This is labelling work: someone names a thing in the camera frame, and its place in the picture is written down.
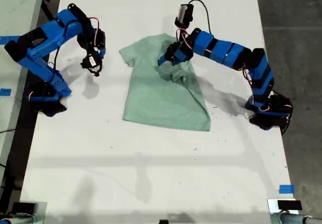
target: shirt sleeve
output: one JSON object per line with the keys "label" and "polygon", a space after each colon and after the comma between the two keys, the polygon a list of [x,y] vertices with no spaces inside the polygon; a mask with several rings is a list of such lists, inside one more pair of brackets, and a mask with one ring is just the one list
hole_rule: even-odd
{"label": "shirt sleeve", "polygon": [[140,51],[144,48],[145,40],[141,39],[123,49],[119,52],[122,55],[123,60],[130,66],[133,67],[135,64],[135,59],[140,55]]}

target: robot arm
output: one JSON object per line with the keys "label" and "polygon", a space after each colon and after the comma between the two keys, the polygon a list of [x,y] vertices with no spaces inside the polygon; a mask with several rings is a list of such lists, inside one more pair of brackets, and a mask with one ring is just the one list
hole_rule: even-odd
{"label": "robot arm", "polygon": [[165,55],[158,60],[158,64],[171,61],[176,65],[190,60],[196,53],[234,70],[242,70],[253,92],[245,105],[247,109],[255,112],[250,123],[264,130],[279,126],[283,134],[289,125],[293,107],[290,100],[282,95],[270,96],[274,78],[264,49],[256,48],[251,51],[239,44],[218,40],[212,34],[198,28],[188,35],[185,29],[190,21],[192,21],[191,6],[182,5],[175,21],[178,27],[183,27],[179,28],[179,40],[168,47]]}
{"label": "robot arm", "polygon": [[[98,77],[102,70],[102,58],[105,54],[105,34],[99,27],[95,29],[90,18],[75,4],[70,4],[66,10],[59,12],[52,21],[25,35],[0,37],[0,44],[6,44],[5,50],[11,58],[43,80],[42,83],[29,85],[29,100],[40,102],[41,104],[38,104],[41,105],[40,110],[47,108],[45,111],[50,112],[47,115],[54,115],[63,109],[59,104],[54,103],[71,94],[67,83],[56,70],[56,58],[60,47],[74,36],[77,36],[80,47],[87,52],[81,66]],[[43,57],[55,50],[57,53],[54,67],[51,68]]]}

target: white table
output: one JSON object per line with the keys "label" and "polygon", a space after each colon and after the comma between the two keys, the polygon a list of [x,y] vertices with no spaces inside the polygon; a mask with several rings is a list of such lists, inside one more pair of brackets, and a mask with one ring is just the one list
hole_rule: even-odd
{"label": "white table", "polygon": [[[47,203],[45,223],[270,223],[268,198],[289,184],[280,131],[260,130],[240,107],[251,95],[240,72],[194,56],[211,116],[210,132],[122,121],[132,69],[118,50],[159,33],[175,35],[189,0],[61,0],[100,19],[107,54],[99,78],[81,69],[85,52],[65,44],[57,68],[73,91],[68,110],[39,115],[22,201]],[[212,33],[251,49],[264,47],[257,0],[203,0]],[[195,3],[195,27],[207,30]]]}
{"label": "white table", "polygon": [[[42,0],[0,0],[0,37],[23,35],[37,24]],[[27,70],[15,63],[0,45],[0,89],[11,89],[11,95],[0,96],[0,131],[16,127]],[[0,134],[0,163],[6,165],[14,131]],[[0,182],[4,168],[0,167]]]}

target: green t-shirt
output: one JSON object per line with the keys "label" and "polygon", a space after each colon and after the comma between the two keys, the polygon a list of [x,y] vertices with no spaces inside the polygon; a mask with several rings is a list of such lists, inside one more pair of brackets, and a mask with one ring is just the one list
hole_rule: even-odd
{"label": "green t-shirt", "polygon": [[210,130],[210,118],[190,62],[157,60],[175,38],[149,36],[120,50],[133,67],[123,120],[176,129]]}

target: concrete floor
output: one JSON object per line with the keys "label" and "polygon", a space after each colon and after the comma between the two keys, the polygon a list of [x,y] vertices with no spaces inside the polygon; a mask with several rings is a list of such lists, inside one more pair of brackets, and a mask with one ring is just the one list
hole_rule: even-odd
{"label": "concrete floor", "polygon": [[[258,1],[275,89],[294,105],[283,142],[295,197],[302,201],[303,213],[322,218],[322,0]],[[53,14],[58,4],[59,0],[48,4]],[[45,22],[41,11],[38,25]],[[29,114],[26,111],[28,107],[21,111],[22,119]],[[22,154],[21,140],[14,140],[9,161],[20,172],[25,170],[30,144]]]}

